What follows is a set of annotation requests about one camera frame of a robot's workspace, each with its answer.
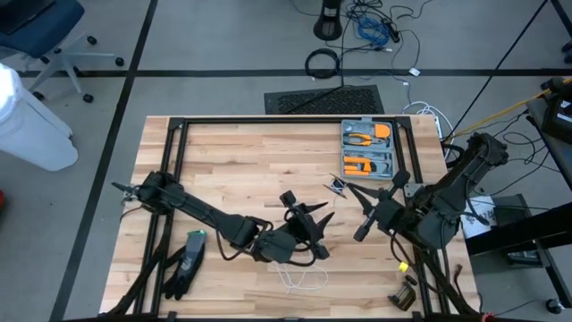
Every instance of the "white trash can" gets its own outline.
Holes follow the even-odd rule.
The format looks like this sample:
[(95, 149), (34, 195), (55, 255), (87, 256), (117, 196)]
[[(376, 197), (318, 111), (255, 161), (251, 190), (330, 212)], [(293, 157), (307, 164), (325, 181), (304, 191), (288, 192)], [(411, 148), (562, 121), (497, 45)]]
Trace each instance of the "white trash can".
[(20, 82), (16, 71), (0, 64), (0, 150), (48, 171), (78, 160), (72, 130)]

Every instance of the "floor mat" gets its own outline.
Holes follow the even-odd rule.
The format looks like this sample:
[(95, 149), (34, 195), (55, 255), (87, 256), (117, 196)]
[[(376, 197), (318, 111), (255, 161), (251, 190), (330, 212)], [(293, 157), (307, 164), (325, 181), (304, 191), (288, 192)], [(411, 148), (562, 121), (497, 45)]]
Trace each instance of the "floor mat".
[(385, 114), (376, 85), (265, 93), (266, 114)]

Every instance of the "wooden tabletop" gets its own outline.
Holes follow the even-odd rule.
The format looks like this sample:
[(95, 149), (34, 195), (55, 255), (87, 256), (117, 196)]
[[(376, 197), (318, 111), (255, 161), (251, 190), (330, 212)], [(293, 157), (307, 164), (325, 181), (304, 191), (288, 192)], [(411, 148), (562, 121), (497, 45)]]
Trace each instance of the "wooden tabletop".
[[(147, 118), (131, 183), (142, 183), (150, 171), (159, 169), (168, 120), (167, 116)], [(437, 182), (446, 174), (446, 167), (433, 119), (413, 115), (411, 121), (424, 181)], [(408, 312), (389, 302), (387, 296), (397, 293), (404, 280), (404, 274), (398, 270), (399, 263), (390, 253), (390, 238), (372, 229), (363, 242), (354, 241), (353, 234), (364, 221), (358, 201), (353, 196), (336, 197), (323, 187), (332, 178), (329, 173), (340, 174), (340, 135), (338, 123), (225, 123), (189, 127), (181, 184), (185, 191), (205, 202), (227, 213), (259, 216), (274, 225), (282, 224), (284, 208), (278, 197), (287, 190), (292, 190), (299, 202), (329, 202), (313, 214), (320, 219), (335, 211), (324, 238), (331, 256), (316, 263), (327, 272), (328, 282), (317, 291), (291, 290), (287, 294), (273, 263), (254, 262), (248, 256), (224, 261), (216, 247), (213, 229), (176, 212), (170, 252), (184, 245), (186, 232), (206, 229), (206, 255), (190, 291), (181, 301), (162, 298), (161, 316), (174, 310), (181, 318), (406, 318), (411, 317), (412, 310), (423, 311), (418, 289), (417, 301)], [(401, 139), (406, 166), (411, 172), (405, 132)], [(176, 150), (172, 150), (172, 162)], [(369, 187), (389, 185), (367, 180), (353, 182)], [(126, 210), (137, 206), (130, 203)], [(102, 312), (112, 308), (137, 277), (149, 219), (147, 211), (137, 210), (122, 220)], [(162, 232), (161, 226), (157, 231), (157, 234)], [(411, 245), (400, 240), (413, 258)], [(225, 250), (227, 254), (233, 253), (230, 247)], [(457, 264), (463, 266), (459, 284), (469, 304), (477, 309), (475, 279), (461, 232), (447, 250), (451, 271)], [(298, 272), (310, 272), (301, 286), (317, 286), (324, 280), (317, 268), (288, 269), (294, 272), (291, 273), (294, 281), (302, 275)], [(165, 280), (173, 270), (174, 267), (167, 270)], [(413, 272), (408, 273), (417, 279)], [(155, 276), (149, 281), (144, 311), (150, 308)], [(439, 311), (434, 294), (432, 302), (433, 311)]]

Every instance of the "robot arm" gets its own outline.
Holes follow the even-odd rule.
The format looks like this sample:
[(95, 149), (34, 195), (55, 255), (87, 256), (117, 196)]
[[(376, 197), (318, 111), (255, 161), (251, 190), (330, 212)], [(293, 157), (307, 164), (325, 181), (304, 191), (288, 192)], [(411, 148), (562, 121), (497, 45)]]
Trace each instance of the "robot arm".
[[(393, 188), (369, 190), (348, 182), (352, 193), (358, 198), (366, 221), (354, 237), (363, 241), (368, 226), (377, 222), (377, 228), (389, 235), (394, 231), (403, 235), (421, 249), (437, 250), (444, 247), (457, 233), (460, 215), (475, 216), (477, 220), (485, 219), (476, 214), (465, 213), (468, 193), (483, 179), (493, 167), (504, 165), (509, 158), (507, 146), (489, 134), (476, 133), (468, 141), (468, 148), (457, 165), (445, 174), (436, 184), (421, 186), (405, 206), (392, 198), (399, 188), (405, 188), (409, 173), (399, 171), (393, 178)], [(364, 198), (362, 192), (379, 202), (373, 206)]]
[[(185, 192), (171, 174), (152, 172), (140, 186), (113, 185), (140, 201), (143, 208), (157, 214), (167, 214), (179, 209), (205, 225), (213, 227), (230, 245), (241, 253), (252, 256), (255, 261), (276, 261), (298, 266), (310, 266), (316, 259), (330, 256), (322, 245), (324, 228), (333, 213), (318, 223), (310, 213), (327, 204), (307, 206), (297, 204), (291, 191), (280, 196), (282, 204), (288, 209), (286, 223), (277, 229), (273, 224), (257, 217), (230, 215), (214, 208), (201, 199)], [(303, 244), (304, 249), (297, 249)], [(309, 263), (297, 263), (290, 260), (295, 251), (310, 250), (313, 259)]]

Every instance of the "work glove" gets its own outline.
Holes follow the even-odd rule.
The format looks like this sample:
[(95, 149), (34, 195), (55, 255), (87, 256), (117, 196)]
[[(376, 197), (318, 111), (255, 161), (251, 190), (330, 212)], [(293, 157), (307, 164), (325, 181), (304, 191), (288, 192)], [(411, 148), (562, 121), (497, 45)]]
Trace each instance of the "work glove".
[(203, 262), (205, 243), (205, 231), (190, 232), (184, 251), (177, 251), (177, 253), (175, 253), (174, 256), (180, 253), (177, 268), (171, 278), (163, 285), (164, 297), (166, 299), (171, 299), (174, 295), (175, 300), (178, 301), (183, 294), (189, 291), (190, 284)]

